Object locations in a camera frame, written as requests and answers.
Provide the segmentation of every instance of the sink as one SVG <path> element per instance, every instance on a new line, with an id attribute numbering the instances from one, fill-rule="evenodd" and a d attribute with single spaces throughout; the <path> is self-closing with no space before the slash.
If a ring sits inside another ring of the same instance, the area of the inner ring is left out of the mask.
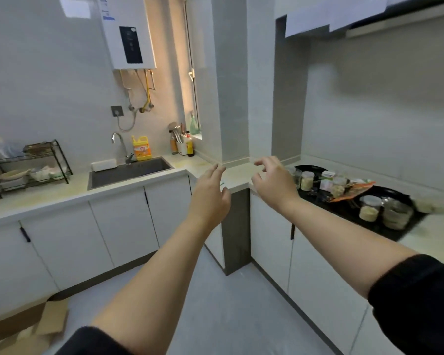
<path id="1" fill-rule="evenodd" d="M 163 157 L 153 158 L 131 164 L 124 164 L 117 168 L 107 169 L 100 172 L 89 173 L 89 185 L 87 190 L 103 187 L 128 179 L 147 176 L 163 170 L 173 169 Z"/>

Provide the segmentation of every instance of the dish rack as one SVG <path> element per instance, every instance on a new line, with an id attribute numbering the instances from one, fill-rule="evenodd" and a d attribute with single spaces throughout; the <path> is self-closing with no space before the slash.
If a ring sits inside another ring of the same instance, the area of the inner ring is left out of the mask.
<path id="1" fill-rule="evenodd" d="M 61 146 L 57 140 L 53 140 L 51 142 L 43 142 L 40 144 L 40 147 L 43 150 L 37 150 L 32 154 L 25 154 L 18 157 L 12 158 L 1 158 L 0 159 L 0 175 L 6 172 L 10 172 L 13 169 L 12 164 L 16 164 L 17 162 L 39 162 L 35 161 L 41 158 L 54 158 L 54 163 L 56 164 L 56 170 L 59 168 L 60 172 L 56 172 L 55 176 L 51 174 L 46 178 L 36 179 L 32 178 L 29 175 L 29 172 L 26 171 L 23 175 L 24 181 L 19 185 L 7 185 L 3 186 L 0 183 L 0 199 L 3 198 L 4 193 L 27 189 L 30 187 L 35 187 L 39 185 L 45 185 L 48 183 L 59 182 L 64 180 L 67 184 L 69 184 L 69 178 L 72 175 L 71 167 L 66 159 L 66 156 L 62 152 Z"/>

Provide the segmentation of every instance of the gray floor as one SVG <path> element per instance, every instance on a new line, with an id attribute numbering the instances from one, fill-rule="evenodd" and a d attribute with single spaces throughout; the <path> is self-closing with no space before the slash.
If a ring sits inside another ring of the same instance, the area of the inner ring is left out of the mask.
<path id="1" fill-rule="evenodd" d="M 54 354 L 76 329 L 89 324 L 137 270 L 72 296 L 66 331 L 45 354 Z M 253 264 L 226 277 L 203 248 L 168 354 L 333 352 Z"/>

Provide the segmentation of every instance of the black sleeve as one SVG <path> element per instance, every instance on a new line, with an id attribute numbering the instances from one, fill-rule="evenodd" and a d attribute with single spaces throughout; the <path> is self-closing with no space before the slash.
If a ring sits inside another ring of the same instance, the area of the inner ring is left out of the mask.
<path id="1" fill-rule="evenodd" d="M 444 264 L 426 255 L 406 259 L 377 281 L 368 302 L 406 355 L 444 355 Z"/>
<path id="2" fill-rule="evenodd" d="M 78 329 L 55 355 L 131 355 L 98 328 Z"/>

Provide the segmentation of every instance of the yellow detergent bottle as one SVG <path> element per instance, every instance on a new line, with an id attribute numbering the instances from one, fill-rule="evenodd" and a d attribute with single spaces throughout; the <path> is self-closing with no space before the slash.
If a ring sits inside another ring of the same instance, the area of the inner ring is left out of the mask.
<path id="1" fill-rule="evenodd" d="M 135 154 L 136 160 L 150 160 L 151 159 L 151 149 L 148 143 L 148 137 L 140 137 L 137 140 L 134 136 L 131 137 L 133 140 L 133 153 Z"/>

